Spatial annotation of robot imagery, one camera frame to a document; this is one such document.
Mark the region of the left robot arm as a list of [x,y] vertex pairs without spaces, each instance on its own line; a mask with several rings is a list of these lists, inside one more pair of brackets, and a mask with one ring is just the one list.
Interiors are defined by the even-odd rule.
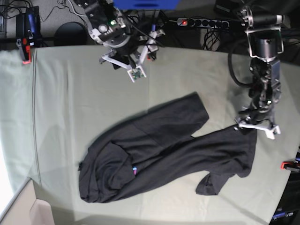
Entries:
[[[238,112],[235,118],[240,129],[250,128],[264,131],[269,139],[280,134],[279,125],[275,122],[275,104],[281,98],[280,59],[284,51],[281,36],[281,24],[284,17],[268,12],[261,6],[244,3],[239,18],[245,28],[245,39],[238,40],[228,53],[229,73],[240,87],[248,89],[251,98],[249,106]],[[248,43],[251,57],[249,70],[251,83],[240,82],[234,74],[232,56],[236,47]]]

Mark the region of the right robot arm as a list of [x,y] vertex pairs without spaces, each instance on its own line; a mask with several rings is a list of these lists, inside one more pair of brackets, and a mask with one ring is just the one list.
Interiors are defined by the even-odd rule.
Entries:
[[156,6],[120,9],[115,0],[76,0],[90,23],[89,35],[109,48],[100,63],[110,62],[115,69],[137,70],[145,59],[156,60],[164,35],[160,10]]

